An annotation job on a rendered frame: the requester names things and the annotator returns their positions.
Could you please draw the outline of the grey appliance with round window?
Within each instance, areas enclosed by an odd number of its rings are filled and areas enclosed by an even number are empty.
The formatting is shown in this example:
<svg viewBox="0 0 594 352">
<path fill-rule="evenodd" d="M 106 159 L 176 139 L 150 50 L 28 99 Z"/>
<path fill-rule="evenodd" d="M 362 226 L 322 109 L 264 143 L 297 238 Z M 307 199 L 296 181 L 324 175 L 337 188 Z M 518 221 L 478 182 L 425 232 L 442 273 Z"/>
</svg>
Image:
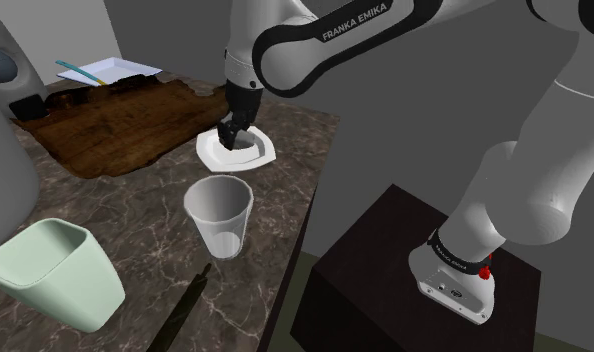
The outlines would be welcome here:
<svg viewBox="0 0 594 352">
<path fill-rule="evenodd" d="M 0 19 L 0 109 L 9 119 L 48 115 L 47 89 L 25 52 Z"/>
</svg>

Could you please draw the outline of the light green container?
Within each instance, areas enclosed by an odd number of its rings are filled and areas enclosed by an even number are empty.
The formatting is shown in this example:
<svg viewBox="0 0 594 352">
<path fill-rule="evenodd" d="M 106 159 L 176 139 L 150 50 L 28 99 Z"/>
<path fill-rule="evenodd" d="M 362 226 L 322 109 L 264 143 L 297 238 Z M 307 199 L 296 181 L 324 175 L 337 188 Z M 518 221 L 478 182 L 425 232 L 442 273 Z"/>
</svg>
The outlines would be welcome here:
<svg viewBox="0 0 594 352">
<path fill-rule="evenodd" d="M 125 299 L 93 234 L 59 218 L 37 221 L 0 246 L 0 289 L 86 333 L 99 330 Z"/>
</svg>

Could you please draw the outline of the dark wooden cutting board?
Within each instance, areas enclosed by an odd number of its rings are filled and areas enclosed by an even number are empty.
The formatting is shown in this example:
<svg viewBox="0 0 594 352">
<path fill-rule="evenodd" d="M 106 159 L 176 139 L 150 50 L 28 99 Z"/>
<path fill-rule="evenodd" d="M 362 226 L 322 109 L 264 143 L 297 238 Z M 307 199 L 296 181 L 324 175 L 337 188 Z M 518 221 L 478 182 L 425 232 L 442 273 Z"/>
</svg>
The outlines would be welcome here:
<svg viewBox="0 0 594 352">
<path fill-rule="evenodd" d="M 48 116 L 12 122 L 72 175 L 117 177 L 215 127 L 228 110 L 225 91 L 222 85 L 200 96 L 179 79 L 136 75 L 52 93 L 45 101 Z"/>
</svg>

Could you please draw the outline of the white angular plate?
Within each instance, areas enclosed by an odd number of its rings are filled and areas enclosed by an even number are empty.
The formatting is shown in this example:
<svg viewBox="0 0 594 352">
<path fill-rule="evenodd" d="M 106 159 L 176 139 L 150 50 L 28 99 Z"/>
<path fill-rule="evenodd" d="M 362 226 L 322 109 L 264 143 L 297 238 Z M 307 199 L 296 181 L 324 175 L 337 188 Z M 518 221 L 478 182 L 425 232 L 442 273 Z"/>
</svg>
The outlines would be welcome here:
<svg viewBox="0 0 594 352">
<path fill-rule="evenodd" d="M 220 143 L 216 129 L 203 132 L 196 138 L 197 155 L 212 172 L 247 171 L 274 161 L 275 147 L 269 137 L 255 126 L 247 132 L 253 136 L 252 143 L 233 150 Z"/>
</svg>

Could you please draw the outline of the white flat tray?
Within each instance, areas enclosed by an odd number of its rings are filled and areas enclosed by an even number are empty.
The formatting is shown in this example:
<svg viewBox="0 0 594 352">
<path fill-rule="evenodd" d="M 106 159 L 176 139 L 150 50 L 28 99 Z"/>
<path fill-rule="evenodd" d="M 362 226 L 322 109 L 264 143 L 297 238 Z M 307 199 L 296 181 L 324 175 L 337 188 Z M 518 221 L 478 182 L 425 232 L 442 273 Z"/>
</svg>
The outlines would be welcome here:
<svg viewBox="0 0 594 352">
<path fill-rule="evenodd" d="M 104 81 L 106 84 L 112 84 L 120 79 L 139 74 L 151 76 L 162 72 L 162 69 L 117 57 L 111 57 L 88 65 L 80 66 L 80 69 Z M 99 83 L 97 81 L 92 80 L 72 69 L 68 69 L 61 73 L 58 73 L 57 76 L 59 78 L 75 81 L 90 86 L 99 86 Z"/>
</svg>

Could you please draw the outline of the teal and yellow pen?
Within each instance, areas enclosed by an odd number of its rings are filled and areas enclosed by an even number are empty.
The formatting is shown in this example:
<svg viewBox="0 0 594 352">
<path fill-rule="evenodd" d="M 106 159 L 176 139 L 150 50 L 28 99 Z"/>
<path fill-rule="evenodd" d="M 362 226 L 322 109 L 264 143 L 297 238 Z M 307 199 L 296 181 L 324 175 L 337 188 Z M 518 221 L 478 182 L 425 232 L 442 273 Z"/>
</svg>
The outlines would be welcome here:
<svg viewBox="0 0 594 352">
<path fill-rule="evenodd" d="M 83 69 L 80 69 L 77 66 L 74 66 L 72 64 L 69 64 L 69 63 L 64 62 L 62 60 L 56 60 L 55 63 L 58 64 L 58 65 L 60 65 L 60 66 L 65 67 L 65 68 L 68 68 L 68 69 L 70 69 L 70 70 L 72 70 L 74 72 L 77 72 L 77 73 L 79 73 L 82 76 L 85 76 L 85 77 L 89 78 L 89 79 L 97 82 L 99 85 L 102 85 L 102 86 L 106 86 L 107 85 L 106 82 L 102 81 L 101 79 L 97 78 L 96 76 L 92 75 L 91 73 L 86 72 Z"/>
</svg>

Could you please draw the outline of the large grey rounded vessel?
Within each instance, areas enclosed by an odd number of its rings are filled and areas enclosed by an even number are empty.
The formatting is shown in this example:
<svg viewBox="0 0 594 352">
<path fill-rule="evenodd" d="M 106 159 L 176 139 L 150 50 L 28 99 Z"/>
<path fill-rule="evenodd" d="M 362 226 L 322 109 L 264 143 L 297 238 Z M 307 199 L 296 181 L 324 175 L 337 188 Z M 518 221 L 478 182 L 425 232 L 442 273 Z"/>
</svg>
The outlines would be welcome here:
<svg viewBox="0 0 594 352">
<path fill-rule="evenodd" d="M 39 189 L 32 160 L 0 111 L 0 245 L 29 217 Z"/>
</svg>

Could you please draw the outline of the dark robot stand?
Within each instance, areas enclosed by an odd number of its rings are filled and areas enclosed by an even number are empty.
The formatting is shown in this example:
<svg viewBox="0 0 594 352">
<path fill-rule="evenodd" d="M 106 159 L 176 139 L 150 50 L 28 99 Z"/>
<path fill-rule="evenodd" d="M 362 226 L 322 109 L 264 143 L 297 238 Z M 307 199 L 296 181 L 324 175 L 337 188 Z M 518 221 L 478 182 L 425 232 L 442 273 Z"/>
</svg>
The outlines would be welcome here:
<svg viewBox="0 0 594 352">
<path fill-rule="evenodd" d="M 409 252 L 445 219 L 390 186 L 313 266 L 292 337 L 305 352 L 533 352 L 541 273 L 509 252 L 482 325 L 420 293 Z"/>
</svg>

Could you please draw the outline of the white cup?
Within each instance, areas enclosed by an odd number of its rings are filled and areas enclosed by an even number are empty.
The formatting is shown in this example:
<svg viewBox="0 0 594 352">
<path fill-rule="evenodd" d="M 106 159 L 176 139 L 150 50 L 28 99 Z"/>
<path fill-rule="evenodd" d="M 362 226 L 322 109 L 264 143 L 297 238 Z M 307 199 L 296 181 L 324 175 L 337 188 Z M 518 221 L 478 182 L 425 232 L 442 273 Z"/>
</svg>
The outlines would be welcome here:
<svg viewBox="0 0 594 352">
<path fill-rule="evenodd" d="M 251 187 L 232 175 L 213 175 L 198 180 L 183 198 L 209 253 L 220 260 L 236 257 L 244 242 L 253 208 Z"/>
</svg>

